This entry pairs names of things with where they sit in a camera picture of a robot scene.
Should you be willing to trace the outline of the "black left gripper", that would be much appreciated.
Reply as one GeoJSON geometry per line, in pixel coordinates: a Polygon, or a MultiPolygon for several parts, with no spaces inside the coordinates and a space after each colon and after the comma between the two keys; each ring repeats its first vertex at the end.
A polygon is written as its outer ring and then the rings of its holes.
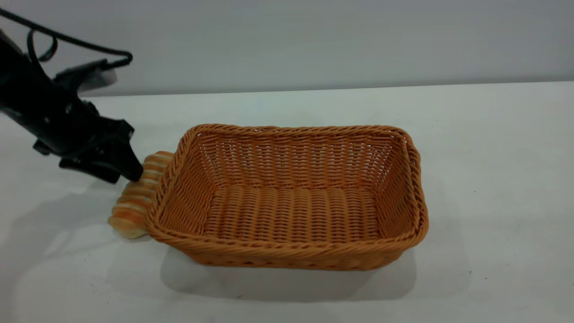
{"type": "Polygon", "coordinates": [[[80,76],[51,80],[47,96],[35,105],[39,111],[31,113],[31,132],[36,137],[33,149],[61,156],[60,167],[65,170],[107,183],[117,183],[120,175],[139,181],[143,167],[130,145],[135,129],[124,119],[101,116],[92,102],[81,100],[81,82],[80,76]],[[86,153],[106,153],[108,168],[73,160],[86,153]]]}

